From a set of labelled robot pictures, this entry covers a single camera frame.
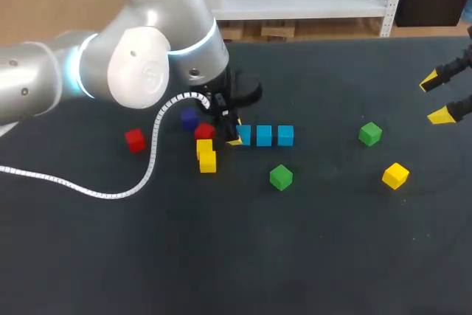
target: floor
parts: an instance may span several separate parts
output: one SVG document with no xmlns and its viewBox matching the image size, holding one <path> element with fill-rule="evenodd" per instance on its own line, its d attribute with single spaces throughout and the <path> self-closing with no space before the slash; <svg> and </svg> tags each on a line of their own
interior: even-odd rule
<svg viewBox="0 0 472 315">
<path fill-rule="evenodd" d="M 220 24 L 222 33 L 228 30 L 228 24 Z M 260 21 L 244 21 L 243 34 L 230 33 L 233 41 L 266 42 L 267 36 L 261 36 L 262 24 Z M 467 28 L 472 24 L 459 22 L 456 27 L 393 27 L 391 37 L 437 37 L 437 36 L 466 36 Z M 377 38 L 380 32 L 381 19 L 379 18 L 340 18 L 295 21 L 293 37 L 286 41 L 313 41 L 336 40 L 351 38 Z"/>
</svg>

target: yellow cube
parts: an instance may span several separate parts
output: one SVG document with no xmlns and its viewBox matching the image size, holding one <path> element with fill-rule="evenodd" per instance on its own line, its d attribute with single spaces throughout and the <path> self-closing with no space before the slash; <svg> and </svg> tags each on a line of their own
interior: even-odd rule
<svg viewBox="0 0 472 315">
<path fill-rule="evenodd" d="M 410 172 L 406 168 L 396 162 L 391 167 L 385 170 L 385 173 L 383 173 L 382 181 L 388 184 L 394 190 L 396 190 L 397 188 L 399 188 L 399 186 L 405 183 L 406 178 L 409 174 Z"/>
<path fill-rule="evenodd" d="M 202 151 L 213 151 L 213 141 L 211 139 L 197 140 L 197 159 L 200 159 Z"/>
<path fill-rule="evenodd" d="M 200 172 L 216 173 L 216 152 L 201 151 L 200 152 Z"/>
</svg>

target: white cable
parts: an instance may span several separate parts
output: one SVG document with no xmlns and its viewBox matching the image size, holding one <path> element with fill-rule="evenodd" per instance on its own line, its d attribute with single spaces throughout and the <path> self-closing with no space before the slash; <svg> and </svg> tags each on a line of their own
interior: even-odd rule
<svg viewBox="0 0 472 315">
<path fill-rule="evenodd" d="M 0 166 L 0 173 L 10 173 L 12 175 L 20 175 L 20 176 L 31 177 L 33 179 L 51 181 L 56 184 L 62 184 L 63 186 L 66 186 L 80 193 L 83 193 L 85 195 L 90 195 L 91 197 L 95 197 L 95 198 L 119 199 L 119 198 L 129 197 L 130 195 L 133 195 L 134 193 L 141 190 L 149 181 L 149 178 L 151 174 L 153 173 L 154 165 L 156 163 L 157 136 L 159 134 L 159 127 L 161 126 L 162 117 L 167 112 L 167 110 L 178 101 L 191 99 L 191 98 L 200 100 L 202 105 L 206 109 L 209 108 L 208 99 L 204 95 L 199 94 L 197 92 L 186 92 L 184 94 L 179 94 L 173 97 L 172 99 L 170 99 L 169 101 L 167 101 L 165 105 L 161 107 L 161 109 L 159 110 L 157 114 L 156 120 L 154 121 L 153 138 L 152 138 L 152 142 L 150 146 L 149 165 L 147 166 L 146 174 L 135 187 L 133 187 L 132 189 L 128 191 L 121 192 L 121 193 L 100 193 L 100 192 L 89 190 L 88 188 L 85 188 L 85 187 L 78 186 L 76 184 L 71 183 L 70 181 L 61 179 L 59 177 L 46 175 L 43 173 L 33 173 L 31 171 L 19 170 L 19 169 L 15 169 L 13 167 L 8 167 L 8 166 Z"/>
<path fill-rule="evenodd" d="M 0 136 L 7 134 L 13 127 L 15 127 L 18 122 L 10 123 L 9 125 L 0 126 Z"/>
</svg>

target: wooden pallet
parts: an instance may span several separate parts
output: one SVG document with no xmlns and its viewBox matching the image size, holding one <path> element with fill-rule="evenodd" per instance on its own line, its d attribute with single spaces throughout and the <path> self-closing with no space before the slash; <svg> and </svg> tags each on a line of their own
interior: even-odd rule
<svg viewBox="0 0 472 315">
<path fill-rule="evenodd" d="M 326 38 L 375 38 L 377 18 L 219 21 L 223 39 L 228 42 L 292 42 Z"/>
</svg>

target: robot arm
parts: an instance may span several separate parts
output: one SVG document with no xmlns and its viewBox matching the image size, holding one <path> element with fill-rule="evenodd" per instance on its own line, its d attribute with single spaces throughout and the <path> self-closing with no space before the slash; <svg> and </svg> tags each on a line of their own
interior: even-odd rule
<svg viewBox="0 0 472 315">
<path fill-rule="evenodd" d="M 469 36 L 472 38 L 472 27 L 468 29 Z M 424 92 L 449 83 L 451 78 L 472 68 L 472 45 L 464 51 L 462 58 L 444 65 L 438 66 L 425 80 L 420 84 L 420 88 Z M 472 112 L 472 95 L 457 102 L 452 102 L 441 108 L 440 110 L 428 115 L 429 120 L 435 124 L 456 123 L 462 121 L 464 116 Z"/>
<path fill-rule="evenodd" d="M 262 94 L 257 86 L 236 98 L 228 51 L 204 0 L 127 0 L 100 33 L 70 31 L 0 49 L 0 125 L 73 97 L 150 107 L 164 95 L 170 67 L 210 100 L 218 123 L 237 123 L 236 106 Z M 234 129 L 225 135 L 237 139 Z"/>
</svg>

